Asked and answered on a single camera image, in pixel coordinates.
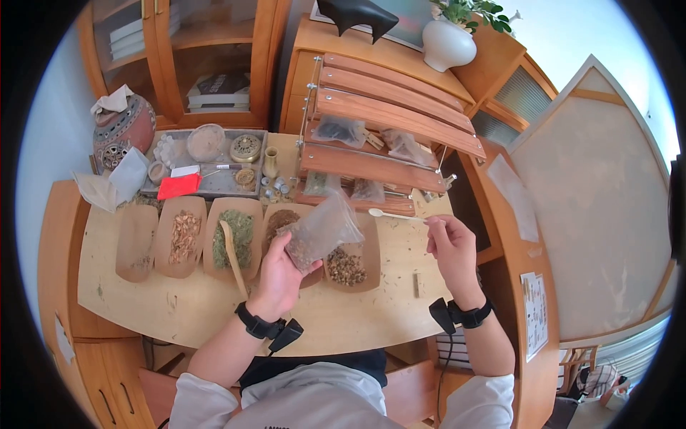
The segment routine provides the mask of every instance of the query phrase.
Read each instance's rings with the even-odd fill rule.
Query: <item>person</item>
[[[455,303],[463,311],[484,307],[486,297],[475,271],[474,234],[453,216],[432,216],[425,223],[427,252],[438,262]],[[303,279],[284,251],[289,241],[289,233],[274,238],[262,262],[259,286],[246,302],[252,315],[270,323],[295,306]],[[321,265],[322,261],[314,262],[309,272]],[[464,338],[475,376],[448,396],[440,427],[509,428],[515,383],[512,345],[494,312],[479,327],[465,329]],[[262,343],[232,315],[179,377],[169,427],[401,428],[386,417],[381,390],[386,378],[378,374],[378,364],[369,363],[379,353],[350,353],[338,362],[335,357],[321,357],[309,364],[291,364],[292,369],[278,373],[286,369],[284,365],[276,364],[280,368],[274,371],[270,362],[300,358],[261,358],[268,361],[255,367],[253,358]],[[244,374],[251,362],[254,371]],[[256,379],[255,374],[265,373],[269,378]],[[228,389],[239,379],[242,410],[231,417],[238,402]]]

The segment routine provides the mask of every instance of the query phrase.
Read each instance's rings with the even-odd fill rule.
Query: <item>glass cabinet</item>
[[[79,17],[96,97],[122,84],[159,129],[267,128],[290,0],[92,0]]]

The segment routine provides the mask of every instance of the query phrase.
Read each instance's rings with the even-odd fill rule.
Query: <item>white vase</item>
[[[431,21],[422,31],[424,62],[432,68],[446,71],[450,67],[469,64],[476,57],[472,35],[450,21]]]

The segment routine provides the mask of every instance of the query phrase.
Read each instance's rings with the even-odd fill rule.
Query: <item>wooden spoon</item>
[[[241,295],[243,295],[243,298],[248,299],[248,289],[246,289],[246,284],[243,282],[243,274],[241,274],[241,267],[238,265],[236,251],[233,248],[233,232],[231,231],[231,227],[228,225],[228,223],[226,223],[225,220],[220,220],[219,223],[224,229],[226,254],[228,255],[228,261],[231,263],[233,275],[236,276],[236,282],[238,283],[238,288],[241,290]]]

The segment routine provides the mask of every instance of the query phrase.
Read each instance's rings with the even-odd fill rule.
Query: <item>hand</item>
[[[277,321],[296,305],[303,277],[323,263],[321,259],[315,261],[305,274],[301,274],[284,250],[289,241],[290,232],[272,240],[267,255],[262,259],[259,286],[246,303],[252,315],[260,316],[270,323]]]
[[[445,285],[462,311],[486,303],[476,278],[476,236],[455,216],[430,216],[427,253],[438,261]]]

